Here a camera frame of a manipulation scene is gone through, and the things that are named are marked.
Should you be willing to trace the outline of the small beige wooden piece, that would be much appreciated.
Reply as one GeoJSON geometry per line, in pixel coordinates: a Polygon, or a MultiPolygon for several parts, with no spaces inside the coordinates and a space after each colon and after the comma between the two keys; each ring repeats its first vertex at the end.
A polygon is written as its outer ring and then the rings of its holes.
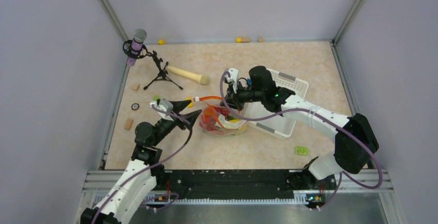
{"type": "Polygon", "coordinates": [[[139,89],[139,84],[135,84],[131,87],[132,90],[137,91],[139,89]]]}

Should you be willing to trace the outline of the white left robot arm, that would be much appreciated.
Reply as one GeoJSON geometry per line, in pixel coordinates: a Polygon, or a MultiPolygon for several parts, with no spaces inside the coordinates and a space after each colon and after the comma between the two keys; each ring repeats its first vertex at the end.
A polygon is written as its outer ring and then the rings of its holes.
{"type": "Polygon", "coordinates": [[[158,99],[150,107],[161,118],[156,124],[139,123],[134,130],[135,147],[122,175],[105,197],[94,207],[85,208],[80,223],[129,223],[144,198],[153,190],[165,185],[164,163],[176,156],[189,143],[194,124],[201,110],[183,114],[192,100],[170,101],[158,99]],[[187,130],[187,139],[182,146],[166,158],[161,158],[158,144],[175,128],[187,130]]]}

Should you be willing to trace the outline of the wooden rolling pin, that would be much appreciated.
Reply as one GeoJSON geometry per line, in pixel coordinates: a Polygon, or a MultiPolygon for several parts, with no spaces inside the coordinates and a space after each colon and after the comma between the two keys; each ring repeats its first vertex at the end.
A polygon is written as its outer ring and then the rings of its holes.
{"type": "Polygon", "coordinates": [[[168,66],[167,70],[173,74],[185,77],[187,79],[193,80],[201,85],[207,85],[210,82],[210,78],[207,75],[193,73],[187,70],[183,70],[177,67],[168,66]]]}

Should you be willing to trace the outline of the yellow toy cylinder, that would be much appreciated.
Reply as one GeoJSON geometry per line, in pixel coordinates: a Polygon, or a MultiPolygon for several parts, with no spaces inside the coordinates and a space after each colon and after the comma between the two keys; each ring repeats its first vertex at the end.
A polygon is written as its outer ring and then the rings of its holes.
{"type": "Polygon", "coordinates": [[[194,104],[193,104],[193,99],[192,99],[192,98],[186,98],[186,100],[189,101],[188,108],[192,108],[192,107],[194,106],[194,104]]]}

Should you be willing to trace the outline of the tan wooden block left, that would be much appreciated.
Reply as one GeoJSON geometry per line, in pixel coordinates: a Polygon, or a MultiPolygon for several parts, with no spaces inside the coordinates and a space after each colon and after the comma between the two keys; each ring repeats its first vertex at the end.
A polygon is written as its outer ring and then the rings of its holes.
{"type": "Polygon", "coordinates": [[[128,118],[128,119],[125,121],[125,124],[124,124],[124,127],[123,127],[123,128],[124,128],[125,130],[130,130],[130,129],[132,128],[133,122],[134,122],[133,119],[128,118]]]}

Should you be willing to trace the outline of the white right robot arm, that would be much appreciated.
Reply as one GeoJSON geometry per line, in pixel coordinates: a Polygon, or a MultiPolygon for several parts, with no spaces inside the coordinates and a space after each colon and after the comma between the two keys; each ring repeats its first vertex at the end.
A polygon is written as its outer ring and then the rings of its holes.
{"type": "Polygon", "coordinates": [[[241,110],[245,103],[260,103],[270,115],[245,120],[281,116],[306,124],[334,142],[333,152],[313,159],[305,167],[303,183],[306,187],[316,189],[326,177],[336,173],[358,174],[370,160],[375,160],[379,144],[364,115],[346,116],[315,105],[294,90],[278,85],[265,66],[250,69],[249,77],[251,85],[243,87],[237,69],[223,72],[220,93],[226,107],[241,110]]]}

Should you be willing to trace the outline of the clear zip bag orange zipper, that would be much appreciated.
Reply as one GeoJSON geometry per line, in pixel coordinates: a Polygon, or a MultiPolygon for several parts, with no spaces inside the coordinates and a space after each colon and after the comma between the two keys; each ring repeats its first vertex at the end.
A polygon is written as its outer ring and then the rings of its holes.
{"type": "Polygon", "coordinates": [[[213,108],[213,106],[220,106],[219,104],[210,104],[209,100],[220,101],[219,96],[210,95],[205,97],[194,97],[193,103],[204,103],[206,106],[202,110],[201,115],[198,117],[199,126],[201,130],[207,134],[215,136],[229,136],[238,135],[243,133],[247,127],[247,121],[242,120],[240,123],[234,125],[233,123],[228,123],[227,120],[239,119],[236,115],[230,112],[228,118],[219,115],[213,108]]]}

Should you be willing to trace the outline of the green two-stud brick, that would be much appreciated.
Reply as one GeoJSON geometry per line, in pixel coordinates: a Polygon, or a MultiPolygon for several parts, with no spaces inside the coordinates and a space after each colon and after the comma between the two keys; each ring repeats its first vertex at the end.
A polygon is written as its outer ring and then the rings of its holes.
{"type": "Polygon", "coordinates": [[[295,153],[300,156],[306,156],[308,154],[309,149],[307,147],[296,146],[295,153]]]}

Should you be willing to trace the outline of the purple grey microphone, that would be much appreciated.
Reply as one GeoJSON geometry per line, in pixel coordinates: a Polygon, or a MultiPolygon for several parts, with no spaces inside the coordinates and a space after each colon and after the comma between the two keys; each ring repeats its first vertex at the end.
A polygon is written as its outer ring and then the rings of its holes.
{"type": "Polygon", "coordinates": [[[146,47],[144,46],[146,38],[147,32],[139,28],[135,30],[133,39],[124,42],[122,49],[127,56],[129,67],[133,67],[137,60],[146,57],[146,47]]]}

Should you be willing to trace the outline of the black microphone tripod stand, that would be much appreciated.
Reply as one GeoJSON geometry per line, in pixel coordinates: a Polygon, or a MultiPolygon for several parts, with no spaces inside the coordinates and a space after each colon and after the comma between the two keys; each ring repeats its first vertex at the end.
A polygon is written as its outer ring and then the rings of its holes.
{"type": "Polygon", "coordinates": [[[143,49],[140,53],[139,59],[143,59],[145,57],[151,57],[153,59],[159,72],[157,73],[157,76],[148,85],[143,87],[144,90],[147,90],[149,88],[149,86],[152,85],[152,83],[158,82],[158,81],[171,82],[171,83],[175,84],[180,90],[183,90],[182,86],[178,85],[176,82],[174,82],[172,79],[170,79],[168,77],[168,71],[167,71],[168,62],[166,62],[164,64],[164,66],[162,66],[162,63],[164,62],[164,60],[161,57],[158,57],[158,54],[155,50],[153,50],[152,52],[149,52],[147,49],[143,49]]]}

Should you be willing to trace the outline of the yellow and wood peg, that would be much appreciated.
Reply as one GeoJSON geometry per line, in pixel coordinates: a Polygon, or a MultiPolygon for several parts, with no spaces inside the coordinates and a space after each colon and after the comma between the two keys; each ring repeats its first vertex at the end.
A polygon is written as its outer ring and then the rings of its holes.
{"type": "Polygon", "coordinates": [[[250,43],[251,38],[250,37],[237,37],[236,43],[250,43]]]}

